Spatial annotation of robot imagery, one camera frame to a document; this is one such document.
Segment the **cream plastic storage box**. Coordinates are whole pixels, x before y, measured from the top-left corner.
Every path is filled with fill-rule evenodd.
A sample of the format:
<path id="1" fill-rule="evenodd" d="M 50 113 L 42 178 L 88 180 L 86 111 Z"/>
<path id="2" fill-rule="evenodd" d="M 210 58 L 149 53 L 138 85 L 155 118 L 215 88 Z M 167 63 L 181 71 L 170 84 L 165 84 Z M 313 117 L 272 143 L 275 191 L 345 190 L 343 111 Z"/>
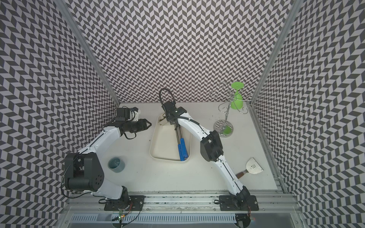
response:
<path id="1" fill-rule="evenodd" d="M 163 117 L 164 113 L 160 114 L 157 118 L 153 138 L 151 140 L 150 155 L 154 159 L 164 162 L 187 163 L 191 153 L 192 134 L 187 129 L 181 127 L 188 158 L 185 161 L 180 161 L 175 126 L 170 123 L 160 125 L 158 121 Z"/>

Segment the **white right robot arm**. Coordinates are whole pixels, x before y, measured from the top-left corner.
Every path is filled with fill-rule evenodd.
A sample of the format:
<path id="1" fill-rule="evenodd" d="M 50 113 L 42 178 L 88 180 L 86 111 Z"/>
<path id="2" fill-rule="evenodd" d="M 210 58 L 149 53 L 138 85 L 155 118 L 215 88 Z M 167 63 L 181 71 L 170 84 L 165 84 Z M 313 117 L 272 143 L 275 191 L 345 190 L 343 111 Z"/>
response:
<path id="1" fill-rule="evenodd" d="M 223 152 L 223 146 L 217 131 L 210 131 L 195 121 L 182 107 L 177 108 L 175 101 L 161 103 L 166 120 L 171 124 L 178 124 L 187 129 L 200 141 L 200 154 L 208 162 L 213 162 L 223 177 L 227 189 L 232 197 L 235 208 L 248 206 L 251 194 L 239 181 L 230 168 Z"/>

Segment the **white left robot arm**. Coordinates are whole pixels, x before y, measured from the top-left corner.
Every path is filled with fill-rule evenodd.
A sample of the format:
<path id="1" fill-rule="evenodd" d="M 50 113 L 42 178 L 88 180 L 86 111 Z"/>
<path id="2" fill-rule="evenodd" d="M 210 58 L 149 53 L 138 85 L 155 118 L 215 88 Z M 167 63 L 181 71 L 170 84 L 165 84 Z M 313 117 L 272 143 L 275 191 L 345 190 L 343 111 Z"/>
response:
<path id="1" fill-rule="evenodd" d="M 151 127 L 146 119 L 140 119 L 137 107 L 119 107 L 109 121 L 89 144 L 64 159 L 65 171 L 61 189 L 90 193 L 109 200 L 122 198 L 125 187 L 109 181 L 101 165 L 101 158 L 108 148 L 126 133 L 136 134 Z"/>

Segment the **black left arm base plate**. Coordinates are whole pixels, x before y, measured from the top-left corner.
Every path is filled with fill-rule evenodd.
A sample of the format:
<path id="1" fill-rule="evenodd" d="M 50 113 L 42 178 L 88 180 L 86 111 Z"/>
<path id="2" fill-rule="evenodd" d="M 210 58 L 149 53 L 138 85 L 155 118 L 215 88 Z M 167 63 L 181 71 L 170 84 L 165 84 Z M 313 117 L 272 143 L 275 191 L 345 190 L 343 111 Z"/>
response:
<path id="1" fill-rule="evenodd" d="M 106 200 L 104 211 L 141 211 L 144 200 L 144 195 L 132 195 L 126 199 L 108 199 Z"/>

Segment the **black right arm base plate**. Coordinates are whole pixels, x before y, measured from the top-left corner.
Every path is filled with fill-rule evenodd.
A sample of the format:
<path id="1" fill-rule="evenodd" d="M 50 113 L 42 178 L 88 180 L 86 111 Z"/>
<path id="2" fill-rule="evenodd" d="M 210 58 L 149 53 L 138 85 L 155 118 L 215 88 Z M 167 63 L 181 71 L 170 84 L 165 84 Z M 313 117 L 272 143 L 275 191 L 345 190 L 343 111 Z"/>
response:
<path id="1" fill-rule="evenodd" d="M 219 196 L 219 206 L 221 211 L 259 211 L 256 196 L 251 195 L 247 199 L 236 199 L 232 195 Z"/>

